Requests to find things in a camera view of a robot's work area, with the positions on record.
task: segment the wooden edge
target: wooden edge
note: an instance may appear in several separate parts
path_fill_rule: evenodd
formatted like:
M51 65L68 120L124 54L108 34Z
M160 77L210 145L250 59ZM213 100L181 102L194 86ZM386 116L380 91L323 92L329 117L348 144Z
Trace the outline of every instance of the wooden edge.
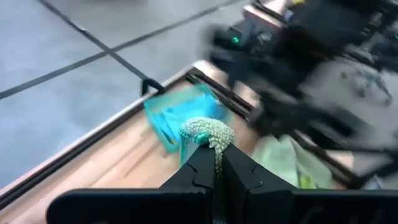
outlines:
M200 65L200 62L196 62L193 64L193 66L195 66L196 64ZM167 86L171 83L173 83L175 80L178 80L179 78L181 78L183 75L185 75L190 69L192 68L191 66L187 66L185 67L182 71L180 71L179 73L177 73L176 75L174 75L173 77L169 78L168 80L166 80L165 82L163 82L163 86ZM26 172L24 175L20 176L18 179L16 179L15 181L11 182L10 184L6 185L5 187L3 187L2 189L0 189L0 196L2 196L3 194L5 194L6 192L8 192L9 190L13 189L14 187L16 187L17 185L21 184L23 181L25 181L26 179L28 179L30 176L32 176L33 174L35 174L36 172L42 170L44 167L46 167L47 165L51 164L52 162L56 161L57 159L61 158L62 156L64 156L66 153L68 153L69 151L71 151L73 148L77 147L79 144L81 144L82 142L86 141L87 139L89 139L90 137L92 137L93 135L95 135L96 133L98 133L100 130L102 130L104 127L106 127L107 125L111 124L112 122L116 121L118 118L120 118L121 116L123 116L124 114L126 114L128 111L132 110L134 107L136 107L137 105L141 104L142 102L144 102L146 99L150 98L152 95L154 95L155 93L148 93L143 97L140 97L138 100L136 100L135 102L133 102L132 104L130 104L129 106L125 107L123 110L121 110L120 112L116 113L115 115L113 115L110 119L106 120L105 122L103 122L102 124L100 124L99 126L97 126L95 129L92 129L91 131L89 131L88 133L86 133L83 137L77 139L76 141L72 142L71 144L69 144L67 147L63 148L61 151L57 152L55 155L53 155L52 157L48 158L47 160L45 160L44 162L42 162L41 164L39 164L38 166L36 166L35 168L31 169L30 171Z
M265 7L281 14L284 10L284 6L286 5L286 0L273 0L264 4ZM246 5L243 7L243 13L245 18L255 19L260 22L271 23L276 27L281 27L282 24L277 20L274 19L272 16L268 16L267 14L263 13L262 11L256 9L252 5Z

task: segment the green led light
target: green led light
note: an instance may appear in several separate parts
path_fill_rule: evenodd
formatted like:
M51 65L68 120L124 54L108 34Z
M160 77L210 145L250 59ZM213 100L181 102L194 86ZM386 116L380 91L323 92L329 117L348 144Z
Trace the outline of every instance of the green led light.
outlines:
M232 42L234 42L234 44L239 43L239 39L237 37L232 38Z

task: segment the green towel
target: green towel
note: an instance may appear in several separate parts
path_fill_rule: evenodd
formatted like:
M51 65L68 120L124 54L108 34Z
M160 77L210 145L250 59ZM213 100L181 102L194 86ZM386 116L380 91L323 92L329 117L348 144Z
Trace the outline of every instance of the green towel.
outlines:
M290 136L260 139L252 158L273 174L301 189L330 189L329 169Z

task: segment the tile grout line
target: tile grout line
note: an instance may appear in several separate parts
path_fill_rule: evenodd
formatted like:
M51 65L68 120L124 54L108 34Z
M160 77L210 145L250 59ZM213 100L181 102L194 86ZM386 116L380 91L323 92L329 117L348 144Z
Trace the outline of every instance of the tile grout line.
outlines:
M48 10L50 10L52 13L56 14L56 16L60 17L64 22L66 22L68 25L72 26L75 30L77 30L80 34L82 34L82 32L85 32L86 34L82 34L83 36L85 36L86 38L90 39L92 42L94 42L94 44L98 45L95 41L93 41L91 38L95 38L93 37L90 33L88 33L87 31L85 31L84 29L82 29L81 27L78 27L76 24L74 24L68 17L66 17L65 15L61 14L59 10L57 10L56 8L54 8L52 5L50 5L49 3L47 3L45 0L37 0L39 3L43 4ZM80 61L77 61L75 63L72 63L70 65L67 65L63 68L60 68L58 70L52 71L48 74L42 75L40 77L37 77L33 80L29 80L23 84L20 84L18 86L14 86L10 89L4 90L4 91L0 91L0 100L7 98L9 96L15 95L17 93L20 93L28 88L34 87L36 85L39 85L43 82L49 81L55 77L58 77L60 75L63 75L64 73L70 72L76 68L80 68L86 64L89 64L91 62L94 62L95 60L98 60L100 58L103 58L107 55L110 55L113 59L115 59L118 63L120 63L122 66L126 67L130 72L134 73L135 75L137 75L140 79L143 79L142 77L139 76L139 74L144 75L144 78L147 78L147 76L145 74L143 74L141 71L139 71L136 67L132 66L129 62L125 61L122 57L120 57L116 52L125 49L127 47L131 47L133 45L136 45L142 41L145 41L147 39L150 39L152 37L155 37L159 34L162 34L164 32L167 32L169 30L172 30L174 28L178 28L179 26L182 26L184 24L188 24L189 22L192 22L196 19L199 19L201 17L204 17L206 15L209 15L213 12L216 12L218 10L220 10L223 7L235 4L237 2L240 2L242 0L229 0L226 1L222 4L219 4L215 7L211 7L209 9L205 9L202 12L199 12L198 14L192 15L188 18L182 19L181 21L178 21L174 24L171 24L169 26L165 26L163 28L157 29L155 31L152 31L148 34L144 34L140 37L137 37L135 39L129 40L125 43L119 44L113 48L109 48L106 45L104 45L103 43L101 43L97 38L95 38L95 40L97 40L99 43L101 43L103 46L105 46L107 48L107 50L103 50L100 53L94 54L90 57L87 57L85 59L82 59Z

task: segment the green textured cloth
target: green textured cloth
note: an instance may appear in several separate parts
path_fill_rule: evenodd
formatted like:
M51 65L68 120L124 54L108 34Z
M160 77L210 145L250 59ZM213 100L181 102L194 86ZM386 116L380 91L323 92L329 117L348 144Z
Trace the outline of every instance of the green textured cloth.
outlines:
M331 189L329 169L290 136L260 139L252 158L273 174L301 189Z

